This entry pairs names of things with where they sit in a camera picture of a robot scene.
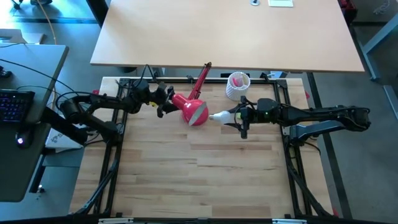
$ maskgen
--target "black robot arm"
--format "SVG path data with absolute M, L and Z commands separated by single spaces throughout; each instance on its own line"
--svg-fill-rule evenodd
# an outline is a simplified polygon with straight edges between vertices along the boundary
M 301 138 L 319 135 L 325 132 L 347 129 L 349 131 L 365 131 L 370 126 L 367 108 L 355 106 L 338 105 L 330 108 L 310 108 L 298 109 L 283 103 L 278 103 L 272 99 L 261 98 L 257 103 L 251 103 L 245 96 L 242 96 L 241 103 L 237 107 L 230 109 L 230 113 L 240 113 L 242 124 L 227 124 L 235 127 L 241 133 L 242 138 L 247 138 L 247 131 L 250 124 L 273 123 L 283 127 L 294 127 L 291 131 L 303 131 L 296 133 Z M 295 126 L 303 121 L 324 121 L 315 126 L 307 126 L 307 129 Z
M 133 83 L 131 94 L 124 98 L 113 96 L 89 94 L 85 96 L 75 96 L 65 100 L 60 105 L 60 110 L 65 119 L 73 124 L 85 124 L 86 126 L 97 130 L 102 135 L 105 142 L 117 142 L 120 135 L 116 124 L 110 121 L 102 121 L 93 113 L 99 108 L 119 109 L 131 114 L 138 113 L 141 105 L 156 104 L 158 105 L 157 115 L 163 117 L 164 113 L 170 113 L 178 110 L 176 106 L 169 102 L 170 97 L 174 94 L 173 86 L 166 91 L 166 85 L 160 83 L 153 92 L 149 90 L 149 84 L 146 80 L 136 80 Z M 89 104 L 88 109 L 84 109 L 81 103 Z

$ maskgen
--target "wooden tabletop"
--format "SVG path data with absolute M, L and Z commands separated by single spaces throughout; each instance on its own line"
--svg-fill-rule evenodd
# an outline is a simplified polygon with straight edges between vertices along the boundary
M 103 78 L 100 93 L 116 95 L 114 80 Z M 301 79 L 287 83 L 291 103 L 308 108 Z M 174 84 L 174 88 L 184 94 L 192 89 L 189 84 Z M 274 98 L 273 87 L 251 85 L 247 96 L 252 101 Z M 200 98 L 211 114 L 236 106 L 225 96 L 223 84 L 205 84 Z M 109 121 L 112 110 L 97 110 L 95 116 Z M 104 151 L 103 143 L 85 149 L 71 212 L 97 188 Z M 301 152 L 308 188 L 331 212 L 320 155 L 308 146 Z M 125 217 L 167 218 L 282 218 L 293 214 L 279 126 L 251 125 L 248 139 L 241 139 L 237 130 L 215 121 L 189 127 L 179 111 L 158 118 L 155 108 L 143 105 L 138 114 L 128 115 L 113 203 L 113 214 L 116 212 Z
M 363 72 L 336 0 L 113 0 L 91 63 Z

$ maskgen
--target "gray floor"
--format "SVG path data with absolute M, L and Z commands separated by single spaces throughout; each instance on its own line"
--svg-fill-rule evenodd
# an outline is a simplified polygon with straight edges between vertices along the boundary
M 355 1 L 360 13 L 359 21 L 387 21 L 397 12 L 394 9 L 382 16 L 372 14 L 373 9 L 382 1 Z M 69 17 L 91 19 L 85 1 L 54 0 L 53 6 L 46 10 L 51 18 Z M 25 0 L 22 11 L 10 8 L 8 1 L 0 3 L 0 28 L 15 27 L 23 32 L 43 32 L 47 35 L 44 44 L 53 44 L 48 24 L 12 22 L 13 17 L 43 18 L 41 11 L 30 6 Z M 81 91 L 92 91 L 100 87 L 102 77 L 133 76 L 136 73 L 124 74 L 114 67 L 94 67 L 90 65 L 100 28 L 96 24 L 54 24 L 59 44 L 67 45 L 70 51 L 62 69 L 60 80 Z M 359 38 L 367 41 L 380 27 L 361 27 L 356 29 Z M 382 72 L 381 83 L 393 85 L 397 89 L 397 35 L 389 37 L 374 56 Z M 226 70 L 212 70 L 211 77 L 217 77 Z M 166 75 L 184 77 L 196 76 L 198 70 L 168 69 Z M 249 71 L 252 77 L 260 72 Z M 302 74 L 290 74 L 289 77 L 303 78 L 305 89 L 311 95 L 308 80 Z M 339 131 L 333 133 L 332 140 L 340 165 L 343 182 L 347 191 L 351 211 L 355 219 L 398 223 L 398 158 L 397 135 L 398 121 L 395 119 L 382 86 L 369 81 L 367 73 L 315 73 L 318 90 L 323 106 L 357 105 L 371 109 L 370 119 L 373 122 L 369 130 L 363 133 Z M 57 85 L 59 92 L 67 91 Z M 330 166 L 326 158 L 323 141 L 318 142 L 322 150 L 322 162 L 328 183 L 333 206 L 340 211 Z M 0 220 L 20 218 L 51 217 L 66 215 L 72 198 L 78 174 L 78 165 L 83 151 L 66 152 L 56 157 L 49 157 L 48 167 L 42 181 L 47 192 L 41 197 L 26 194 L 20 203 L 0 203 Z

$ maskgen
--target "backlit keyboard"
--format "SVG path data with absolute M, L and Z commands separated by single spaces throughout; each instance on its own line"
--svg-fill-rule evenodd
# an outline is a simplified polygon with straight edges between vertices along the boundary
M 0 122 L 21 122 L 33 103 L 33 91 L 0 90 Z

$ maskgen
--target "white cup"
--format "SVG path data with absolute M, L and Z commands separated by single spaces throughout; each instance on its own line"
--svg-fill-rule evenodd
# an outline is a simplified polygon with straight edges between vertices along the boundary
M 243 86 L 238 87 L 235 86 L 233 82 L 233 78 L 242 78 Z M 234 101 L 240 101 L 241 96 L 245 96 L 248 92 L 248 88 L 250 86 L 250 78 L 243 72 L 234 72 L 228 77 L 228 82 L 226 84 L 226 96 Z

